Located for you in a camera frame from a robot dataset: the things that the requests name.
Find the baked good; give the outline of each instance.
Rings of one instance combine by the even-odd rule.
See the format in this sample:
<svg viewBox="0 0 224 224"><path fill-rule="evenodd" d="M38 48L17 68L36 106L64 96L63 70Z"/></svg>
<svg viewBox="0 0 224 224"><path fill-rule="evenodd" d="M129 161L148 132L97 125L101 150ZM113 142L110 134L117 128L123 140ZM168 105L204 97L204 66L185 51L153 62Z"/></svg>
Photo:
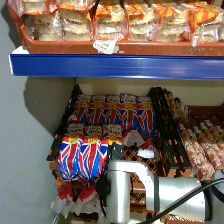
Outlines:
<svg viewBox="0 0 224 224"><path fill-rule="evenodd" d="M95 39L126 37L126 19L119 0L100 1L95 15Z"/></svg>
<svg viewBox="0 0 224 224"><path fill-rule="evenodd" d="M90 33L76 34L72 32L65 32L64 35L65 35L66 41L90 41L91 40Z"/></svg>
<svg viewBox="0 0 224 224"><path fill-rule="evenodd" d="M66 41L90 41L92 39L92 27L88 18L88 12L77 12L59 9L62 18L62 29Z"/></svg>
<svg viewBox="0 0 224 224"><path fill-rule="evenodd" d="M73 10L89 10L95 4L94 0L60 0L59 8L72 9Z"/></svg>
<svg viewBox="0 0 224 224"><path fill-rule="evenodd" d="M20 0L20 4L23 5L23 12L27 14L41 14L43 12L50 13L56 10L56 4L54 1Z"/></svg>

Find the white machine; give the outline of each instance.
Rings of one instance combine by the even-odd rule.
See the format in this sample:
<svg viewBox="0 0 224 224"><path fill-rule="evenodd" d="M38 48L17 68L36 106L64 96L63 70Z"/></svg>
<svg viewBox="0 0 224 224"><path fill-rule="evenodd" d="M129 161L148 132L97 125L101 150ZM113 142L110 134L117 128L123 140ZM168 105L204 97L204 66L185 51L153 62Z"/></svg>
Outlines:
<svg viewBox="0 0 224 224"><path fill-rule="evenodd" d="M194 178L155 177L144 163L111 160L107 181L106 219L111 223L128 223L130 217L130 173L136 173L146 189L146 208L161 212L144 223L151 223L170 213L186 219L224 223L224 173L217 172L205 186Z"/></svg>

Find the black cable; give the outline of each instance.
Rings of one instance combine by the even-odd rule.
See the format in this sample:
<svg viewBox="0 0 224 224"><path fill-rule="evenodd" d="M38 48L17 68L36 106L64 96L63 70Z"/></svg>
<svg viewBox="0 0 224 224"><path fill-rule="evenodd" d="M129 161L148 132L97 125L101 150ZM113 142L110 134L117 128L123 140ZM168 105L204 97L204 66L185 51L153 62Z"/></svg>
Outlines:
<svg viewBox="0 0 224 224"><path fill-rule="evenodd" d="M106 212L104 210L103 203L102 203L102 200L101 199L100 199L100 207L101 207L101 210L102 210L104 216L106 217Z"/></svg>
<svg viewBox="0 0 224 224"><path fill-rule="evenodd" d="M186 201L188 201L190 198L194 197L195 195L201 193L202 191L208 189L209 187L219 184L221 182L224 182L224 178L220 178L218 180L214 180L200 188L195 189L194 191L192 191L190 194L186 195L185 197L183 197L182 199L180 199L179 201L177 201L175 204L171 205L169 208L167 208L166 210L164 210L163 212L161 212L159 215L156 215L154 217L152 217L151 219L148 219L144 222L140 222L138 224L148 224L148 223L152 223L154 221L156 221L157 219L162 218L164 215L168 214L169 212L173 211L175 208L179 207L180 205L182 205L183 203L185 203Z"/></svg>

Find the blue shelf edge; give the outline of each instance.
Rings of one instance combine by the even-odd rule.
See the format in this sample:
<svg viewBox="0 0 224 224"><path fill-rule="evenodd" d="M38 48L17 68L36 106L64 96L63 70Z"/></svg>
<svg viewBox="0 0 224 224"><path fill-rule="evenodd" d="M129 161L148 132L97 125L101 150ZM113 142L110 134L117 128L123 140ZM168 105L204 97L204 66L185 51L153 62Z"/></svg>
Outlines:
<svg viewBox="0 0 224 224"><path fill-rule="evenodd" d="M9 55L14 76L224 80L224 57Z"/></svg>

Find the union jack flag print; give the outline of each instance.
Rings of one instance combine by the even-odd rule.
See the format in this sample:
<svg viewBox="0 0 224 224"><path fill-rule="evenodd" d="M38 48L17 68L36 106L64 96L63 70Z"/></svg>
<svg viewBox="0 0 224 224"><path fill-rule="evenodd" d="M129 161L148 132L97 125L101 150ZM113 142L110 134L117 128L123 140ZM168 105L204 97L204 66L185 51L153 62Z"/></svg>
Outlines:
<svg viewBox="0 0 224 224"><path fill-rule="evenodd" d="M76 124L89 123L89 106L91 96L80 94L74 105L74 112L71 118L72 122Z"/></svg>
<svg viewBox="0 0 224 224"><path fill-rule="evenodd" d="M90 125L102 126L104 123L105 96L94 95L89 105Z"/></svg>
<svg viewBox="0 0 224 224"><path fill-rule="evenodd" d="M102 128L89 126L81 146L79 156L79 181L89 183L102 170L103 158L100 153L102 141Z"/></svg>
<svg viewBox="0 0 224 224"><path fill-rule="evenodd" d="M105 100L105 124L121 124L120 96L107 95Z"/></svg>
<svg viewBox="0 0 224 224"><path fill-rule="evenodd" d="M136 96L132 94L121 94L120 99L123 131L137 130L139 123Z"/></svg>
<svg viewBox="0 0 224 224"><path fill-rule="evenodd" d="M82 137L79 136L79 139L74 140L75 142L72 142L73 140L69 135L64 135L62 138L57 165L63 180L66 182L78 179L78 157Z"/></svg>
<svg viewBox="0 0 224 224"><path fill-rule="evenodd" d="M137 97L139 133L144 139L158 136L156 115L150 97Z"/></svg>

